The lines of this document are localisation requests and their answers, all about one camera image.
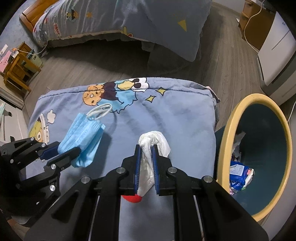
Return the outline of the light blue face mask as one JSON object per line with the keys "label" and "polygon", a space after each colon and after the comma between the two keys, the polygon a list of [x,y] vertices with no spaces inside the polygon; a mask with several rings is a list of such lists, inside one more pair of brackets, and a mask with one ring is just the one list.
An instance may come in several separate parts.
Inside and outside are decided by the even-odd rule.
{"label": "light blue face mask", "polygon": [[105,130],[105,125],[101,122],[101,119],[111,110],[112,105],[105,103],[93,108],[87,114],[77,114],[58,147],[59,154],[76,147],[81,149],[79,156],[71,161],[74,168],[86,168],[93,162]]}

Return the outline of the white tissue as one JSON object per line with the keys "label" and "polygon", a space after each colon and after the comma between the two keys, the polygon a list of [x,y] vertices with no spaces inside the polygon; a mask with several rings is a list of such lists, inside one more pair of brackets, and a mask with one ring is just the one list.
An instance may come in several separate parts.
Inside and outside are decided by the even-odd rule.
{"label": "white tissue", "polygon": [[171,148],[164,135],[159,131],[143,133],[138,139],[138,144],[141,148],[142,156],[137,195],[144,197],[154,185],[152,147],[157,145],[159,154],[164,157],[169,156]]}

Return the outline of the yellow rimmed teal trash bin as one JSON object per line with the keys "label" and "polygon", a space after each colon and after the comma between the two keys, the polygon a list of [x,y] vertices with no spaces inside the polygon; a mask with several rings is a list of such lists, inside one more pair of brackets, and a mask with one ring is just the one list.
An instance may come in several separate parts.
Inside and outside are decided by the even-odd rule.
{"label": "yellow rimmed teal trash bin", "polygon": [[254,169],[251,183],[234,199],[257,221],[279,201],[292,166],[292,136],[279,106],[268,96],[254,93],[236,105],[227,124],[215,132],[214,178],[227,191],[235,136],[245,132],[239,145],[243,164]]}

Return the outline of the blue white package in bin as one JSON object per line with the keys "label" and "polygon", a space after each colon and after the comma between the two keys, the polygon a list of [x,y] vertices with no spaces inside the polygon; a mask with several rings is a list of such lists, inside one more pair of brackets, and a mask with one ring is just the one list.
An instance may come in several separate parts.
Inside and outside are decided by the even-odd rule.
{"label": "blue white package in bin", "polygon": [[253,168],[243,165],[241,162],[231,161],[229,173],[230,194],[233,195],[244,190],[250,184],[255,172]]}

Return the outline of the red round object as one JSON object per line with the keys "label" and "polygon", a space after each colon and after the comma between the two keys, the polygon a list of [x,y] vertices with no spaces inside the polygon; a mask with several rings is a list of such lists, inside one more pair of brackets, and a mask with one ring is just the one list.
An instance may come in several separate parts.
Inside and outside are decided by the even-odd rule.
{"label": "red round object", "polygon": [[124,198],[125,200],[131,203],[139,203],[142,201],[142,197],[137,194],[133,196],[122,195],[122,198]]}

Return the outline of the wooden bedside table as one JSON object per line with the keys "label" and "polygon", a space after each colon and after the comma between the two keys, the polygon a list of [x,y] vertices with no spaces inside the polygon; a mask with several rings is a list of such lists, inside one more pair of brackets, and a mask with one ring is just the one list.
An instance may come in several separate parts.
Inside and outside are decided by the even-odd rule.
{"label": "wooden bedside table", "polygon": [[4,78],[4,85],[12,91],[25,96],[30,93],[29,82],[41,72],[43,62],[34,49],[25,42],[14,48],[12,53],[8,53],[4,70],[1,75]]}

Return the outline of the blue cartoon cushion cover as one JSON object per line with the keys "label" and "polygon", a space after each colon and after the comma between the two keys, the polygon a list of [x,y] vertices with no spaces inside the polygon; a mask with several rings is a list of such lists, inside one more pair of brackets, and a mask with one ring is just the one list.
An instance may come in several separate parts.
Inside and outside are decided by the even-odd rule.
{"label": "blue cartoon cushion cover", "polygon": [[[47,145],[61,142],[77,114],[112,105],[101,119],[105,129],[93,162],[62,171],[61,195],[84,176],[96,179],[119,167],[150,131],[166,138],[173,166],[188,176],[213,176],[218,102],[209,87],[174,78],[140,77],[53,90],[38,98],[28,137]],[[139,203],[121,198],[118,240],[174,240],[172,196],[159,197],[151,187]]]}

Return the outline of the grey bed sheet skirt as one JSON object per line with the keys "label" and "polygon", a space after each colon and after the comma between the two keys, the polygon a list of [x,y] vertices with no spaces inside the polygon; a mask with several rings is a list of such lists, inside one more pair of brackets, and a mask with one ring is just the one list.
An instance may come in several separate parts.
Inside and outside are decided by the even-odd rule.
{"label": "grey bed sheet skirt", "polygon": [[134,38],[128,37],[122,33],[109,33],[102,34],[97,36],[83,36],[81,38],[72,38],[65,40],[49,40],[49,46],[56,47],[65,47],[75,44],[82,44],[88,41],[125,41],[125,42],[139,42],[141,44],[142,50],[149,52],[149,60],[147,67],[152,72],[158,72],[161,74],[165,73],[174,73],[179,70],[182,70],[192,63],[190,61],[185,60],[181,56],[177,55],[175,52],[170,49],[161,46],[156,43],[144,41],[144,40],[136,40]]}

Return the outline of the white grey air purifier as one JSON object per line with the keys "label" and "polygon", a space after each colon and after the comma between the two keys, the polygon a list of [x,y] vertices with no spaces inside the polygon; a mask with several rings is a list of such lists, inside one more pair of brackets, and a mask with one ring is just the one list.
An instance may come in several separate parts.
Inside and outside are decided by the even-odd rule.
{"label": "white grey air purifier", "polygon": [[282,105],[295,95],[295,37],[279,13],[257,59],[262,91]]}

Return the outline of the blue cartoon duvet on bed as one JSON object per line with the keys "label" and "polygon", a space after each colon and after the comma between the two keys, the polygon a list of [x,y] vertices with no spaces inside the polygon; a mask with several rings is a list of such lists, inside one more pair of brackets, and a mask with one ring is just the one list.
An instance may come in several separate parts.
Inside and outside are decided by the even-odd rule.
{"label": "blue cartoon duvet on bed", "polygon": [[33,29],[40,47],[50,41],[123,34],[194,61],[211,1],[57,1]]}

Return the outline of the wooden bed frame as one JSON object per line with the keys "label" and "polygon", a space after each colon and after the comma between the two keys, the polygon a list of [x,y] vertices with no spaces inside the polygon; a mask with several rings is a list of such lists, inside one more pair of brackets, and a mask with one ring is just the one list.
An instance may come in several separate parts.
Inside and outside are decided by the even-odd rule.
{"label": "wooden bed frame", "polygon": [[36,22],[44,14],[45,10],[58,0],[37,0],[19,16],[23,25],[32,33]]}

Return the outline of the wooden cabinet by wall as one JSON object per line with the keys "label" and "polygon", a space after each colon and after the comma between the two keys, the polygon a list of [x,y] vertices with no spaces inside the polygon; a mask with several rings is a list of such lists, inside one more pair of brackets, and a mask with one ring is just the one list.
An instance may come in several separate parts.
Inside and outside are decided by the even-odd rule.
{"label": "wooden cabinet by wall", "polygon": [[240,15],[239,29],[242,39],[260,50],[273,24],[275,12],[254,1],[244,1]]}

